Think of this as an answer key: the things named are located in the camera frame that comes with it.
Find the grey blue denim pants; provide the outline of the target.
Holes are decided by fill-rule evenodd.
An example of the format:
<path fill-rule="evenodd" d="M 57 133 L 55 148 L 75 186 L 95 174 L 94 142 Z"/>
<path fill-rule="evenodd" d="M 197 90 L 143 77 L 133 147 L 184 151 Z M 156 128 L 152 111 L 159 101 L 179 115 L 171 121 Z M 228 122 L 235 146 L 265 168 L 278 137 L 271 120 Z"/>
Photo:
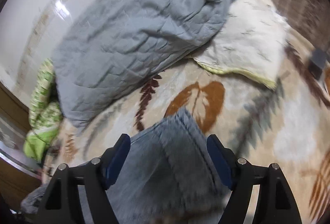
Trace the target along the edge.
<path fill-rule="evenodd" d="M 227 188 L 191 113 L 179 109 L 131 138 L 116 183 L 106 192 L 118 223 L 218 223 Z"/>

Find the beige leaf pattern bedspread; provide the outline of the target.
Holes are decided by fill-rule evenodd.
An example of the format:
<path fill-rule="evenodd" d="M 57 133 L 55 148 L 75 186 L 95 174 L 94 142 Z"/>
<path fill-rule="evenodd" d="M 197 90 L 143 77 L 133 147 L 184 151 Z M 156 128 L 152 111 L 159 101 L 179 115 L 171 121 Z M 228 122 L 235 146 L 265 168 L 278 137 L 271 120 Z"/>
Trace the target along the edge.
<path fill-rule="evenodd" d="M 237 74 L 215 75 L 192 60 L 162 72 L 115 101 L 83 132 L 63 120 L 49 149 L 42 182 L 65 162 L 81 164 L 185 107 L 205 135 L 216 134 L 236 156 L 255 165 L 276 162 L 303 223 L 329 217 L 329 85 L 307 70 L 314 46 L 291 30 L 276 88 Z"/>

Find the white fuzzy blanket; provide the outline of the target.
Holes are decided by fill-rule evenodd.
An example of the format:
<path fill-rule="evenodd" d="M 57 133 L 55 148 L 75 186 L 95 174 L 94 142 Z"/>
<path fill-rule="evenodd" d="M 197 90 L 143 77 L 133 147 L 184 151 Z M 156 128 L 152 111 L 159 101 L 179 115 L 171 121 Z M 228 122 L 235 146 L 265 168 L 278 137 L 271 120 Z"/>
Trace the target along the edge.
<path fill-rule="evenodd" d="M 209 72 L 275 89 L 289 28 L 272 0 L 235 0 L 221 31 L 191 57 Z"/>

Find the green patterned quilt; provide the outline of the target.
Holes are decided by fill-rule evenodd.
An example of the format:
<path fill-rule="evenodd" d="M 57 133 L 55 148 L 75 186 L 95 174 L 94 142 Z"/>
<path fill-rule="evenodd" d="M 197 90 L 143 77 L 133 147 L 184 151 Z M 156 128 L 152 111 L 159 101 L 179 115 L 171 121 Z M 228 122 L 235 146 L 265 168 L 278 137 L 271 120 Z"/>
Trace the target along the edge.
<path fill-rule="evenodd" d="M 47 58 L 40 66 L 31 95 L 28 113 L 31 129 L 23 147 L 25 155 L 38 163 L 41 163 L 44 152 L 58 135 L 63 119 L 55 82 L 53 62 Z"/>

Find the grey quilted pillow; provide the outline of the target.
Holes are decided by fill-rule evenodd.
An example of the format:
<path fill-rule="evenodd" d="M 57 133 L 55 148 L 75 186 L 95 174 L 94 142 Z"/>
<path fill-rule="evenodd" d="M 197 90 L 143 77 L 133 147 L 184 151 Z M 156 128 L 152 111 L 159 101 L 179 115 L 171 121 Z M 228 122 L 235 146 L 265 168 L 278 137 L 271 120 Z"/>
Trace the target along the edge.
<path fill-rule="evenodd" d="M 61 110 L 88 126 L 114 100 L 213 38 L 235 0 L 96 0 L 51 56 Z"/>

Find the black power adapter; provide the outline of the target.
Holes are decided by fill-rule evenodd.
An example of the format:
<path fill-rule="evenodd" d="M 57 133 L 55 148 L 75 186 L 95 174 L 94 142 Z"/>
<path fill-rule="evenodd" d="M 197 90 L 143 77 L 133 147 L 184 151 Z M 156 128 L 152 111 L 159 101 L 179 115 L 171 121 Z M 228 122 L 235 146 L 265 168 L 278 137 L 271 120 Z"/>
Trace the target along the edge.
<path fill-rule="evenodd" d="M 316 48 L 312 52 L 308 63 L 308 71 L 316 80 L 321 78 L 327 60 L 328 55 L 322 49 Z"/>

